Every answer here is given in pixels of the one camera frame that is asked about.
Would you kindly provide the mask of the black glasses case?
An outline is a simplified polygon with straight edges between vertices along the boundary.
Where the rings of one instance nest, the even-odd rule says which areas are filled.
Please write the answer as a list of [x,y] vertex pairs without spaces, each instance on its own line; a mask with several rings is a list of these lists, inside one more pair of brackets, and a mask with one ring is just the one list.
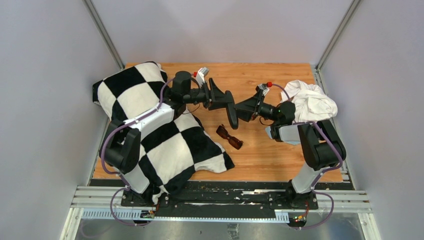
[[235,110],[235,101],[232,93],[229,90],[225,91],[225,100],[226,100],[226,113],[229,125],[233,130],[239,128],[239,119],[237,117],[237,112]]

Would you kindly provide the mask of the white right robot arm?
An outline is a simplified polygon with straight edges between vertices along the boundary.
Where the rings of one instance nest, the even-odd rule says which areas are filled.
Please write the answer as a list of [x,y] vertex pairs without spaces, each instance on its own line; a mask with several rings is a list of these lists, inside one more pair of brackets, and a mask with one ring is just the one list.
[[304,164],[299,173],[289,181],[285,201],[298,209],[306,201],[305,195],[314,193],[315,185],[327,172],[342,167],[347,152],[330,120],[294,123],[295,104],[284,101],[276,106],[264,102],[262,90],[239,103],[231,102],[226,108],[233,129],[238,121],[249,122],[256,117],[271,120],[268,136],[277,142],[300,142]]

